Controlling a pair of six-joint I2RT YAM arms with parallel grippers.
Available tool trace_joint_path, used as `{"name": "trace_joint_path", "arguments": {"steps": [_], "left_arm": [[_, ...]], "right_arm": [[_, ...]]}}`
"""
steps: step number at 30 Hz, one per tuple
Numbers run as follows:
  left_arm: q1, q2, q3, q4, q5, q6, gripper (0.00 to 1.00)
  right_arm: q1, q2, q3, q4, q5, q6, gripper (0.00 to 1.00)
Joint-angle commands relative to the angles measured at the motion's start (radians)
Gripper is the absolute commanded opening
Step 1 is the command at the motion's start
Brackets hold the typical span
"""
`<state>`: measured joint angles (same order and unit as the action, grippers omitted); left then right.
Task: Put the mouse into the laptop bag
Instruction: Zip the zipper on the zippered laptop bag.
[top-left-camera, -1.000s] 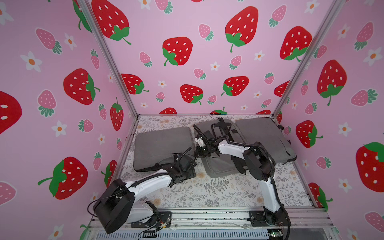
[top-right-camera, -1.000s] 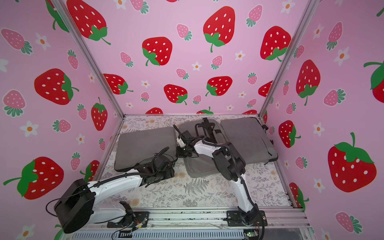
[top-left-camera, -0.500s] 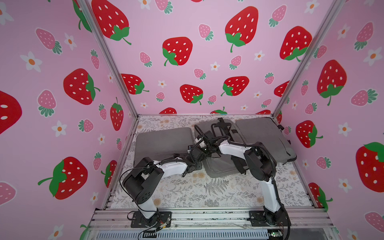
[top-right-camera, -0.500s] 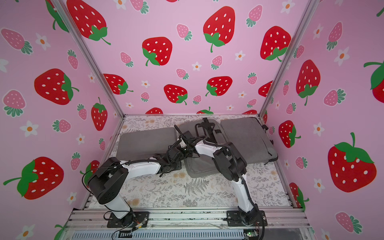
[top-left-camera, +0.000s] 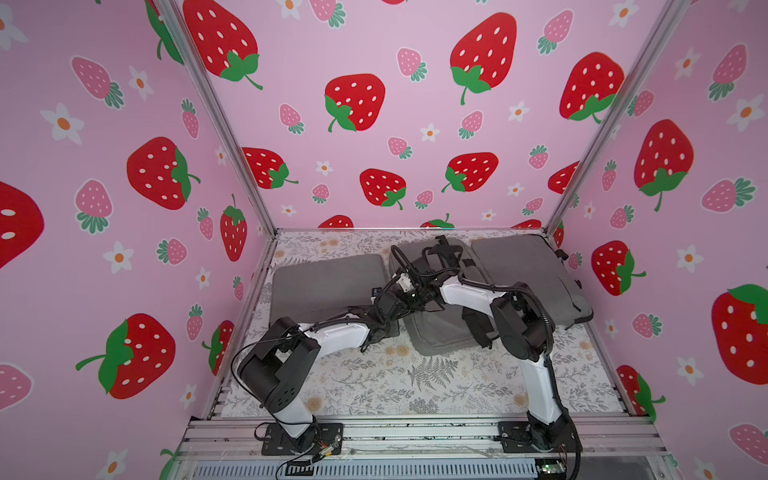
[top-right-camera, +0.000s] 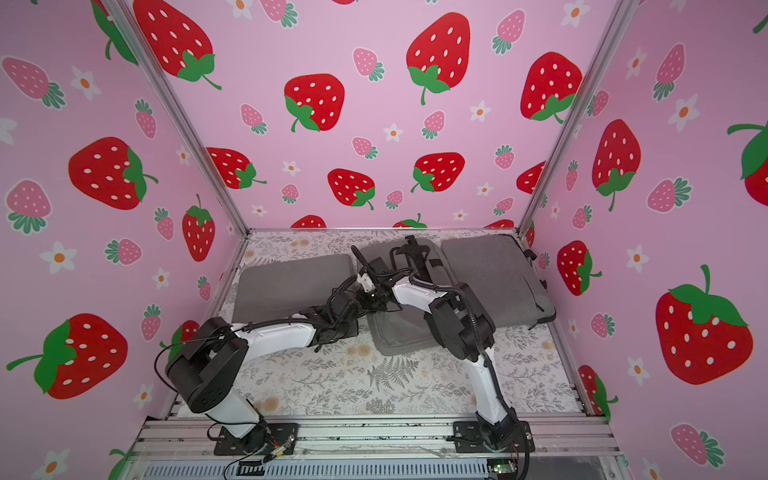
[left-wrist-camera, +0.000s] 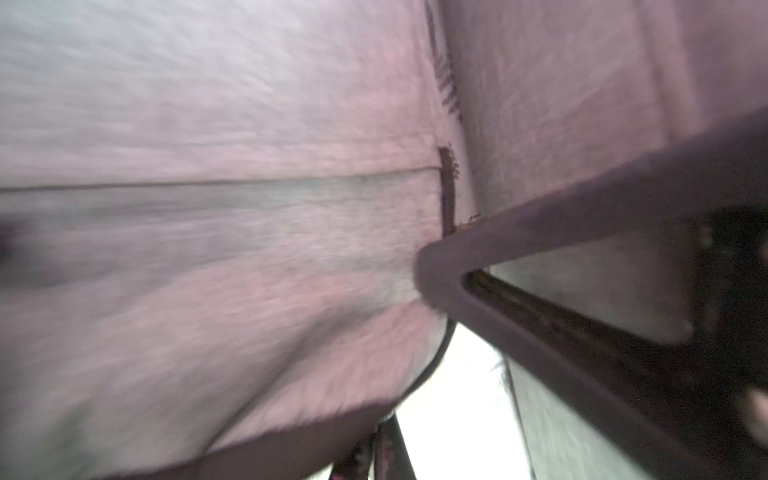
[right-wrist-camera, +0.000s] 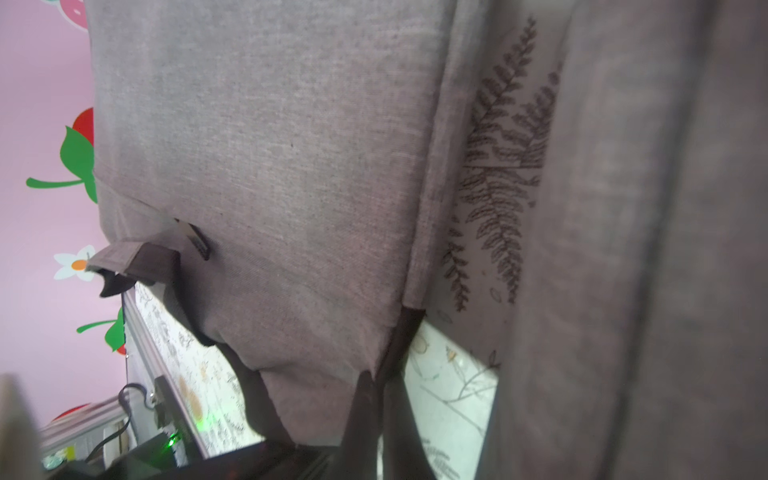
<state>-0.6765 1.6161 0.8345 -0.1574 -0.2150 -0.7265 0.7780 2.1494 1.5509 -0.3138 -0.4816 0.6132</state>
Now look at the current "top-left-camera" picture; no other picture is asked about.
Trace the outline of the grey backpack with black straps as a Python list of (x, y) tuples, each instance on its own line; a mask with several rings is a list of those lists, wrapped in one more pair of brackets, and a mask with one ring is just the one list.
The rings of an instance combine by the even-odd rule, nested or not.
[[(420, 273), (444, 268), (440, 256), (431, 251), (436, 238), (400, 244), (398, 248)], [(471, 347), (491, 348), (498, 337), (494, 320), (460, 305), (447, 304), (438, 296), (423, 309), (403, 319), (415, 349), (424, 356), (452, 353)]]

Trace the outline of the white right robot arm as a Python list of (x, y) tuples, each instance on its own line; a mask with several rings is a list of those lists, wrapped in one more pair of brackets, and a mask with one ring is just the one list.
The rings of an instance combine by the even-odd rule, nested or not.
[(412, 287), (400, 295), (410, 312), (435, 301), (457, 305), (490, 317), (498, 339), (519, 361), (528, 394), (530, 444), (540, 452), (571, 448), (583, 451), (575, 422), (560, 398), (551, 352), (554, 323), (546, 308), (524, 283), (495, 286), (452, 277), (439, 287)]

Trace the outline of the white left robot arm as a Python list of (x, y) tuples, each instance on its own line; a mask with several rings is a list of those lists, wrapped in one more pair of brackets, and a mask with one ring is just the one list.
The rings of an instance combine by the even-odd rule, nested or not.
[(366, 350), (393, 336), (410, 313), (396, 295), (381, 294), (369, 305), (313, 310), (299, 319), (283, 316), (253, 342), (233, 370), (234, 379), (294, 445), (305, 447), (314, 440), (317, 423), (299, 394), (315, 362), (344, 350)]

